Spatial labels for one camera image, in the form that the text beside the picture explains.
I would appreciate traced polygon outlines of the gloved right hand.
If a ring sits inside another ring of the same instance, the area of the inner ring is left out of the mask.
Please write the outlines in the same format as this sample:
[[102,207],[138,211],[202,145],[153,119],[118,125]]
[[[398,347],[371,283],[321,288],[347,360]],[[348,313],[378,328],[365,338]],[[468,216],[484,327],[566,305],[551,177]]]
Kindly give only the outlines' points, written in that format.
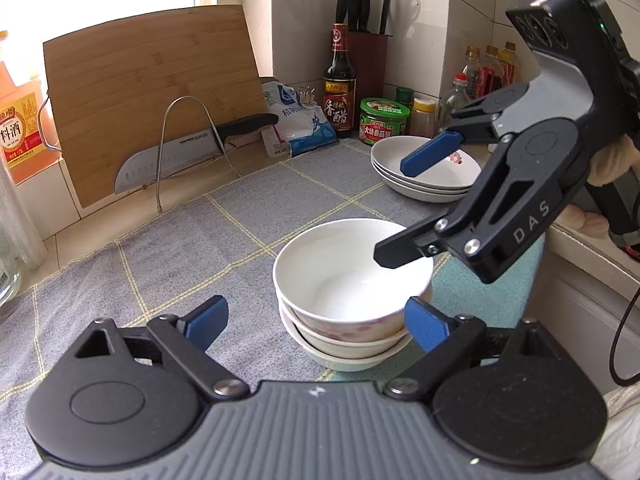
[[[624,134],[593,156],[587,182],[594,186],[603,186],[614,182],[628,170],[638,178],[639,158],[638,148],[631,138]],[[607,237],[610,227],[602,214],[585,212],[572,204],[564,208],[555,222],[563,228],[591,238]]]

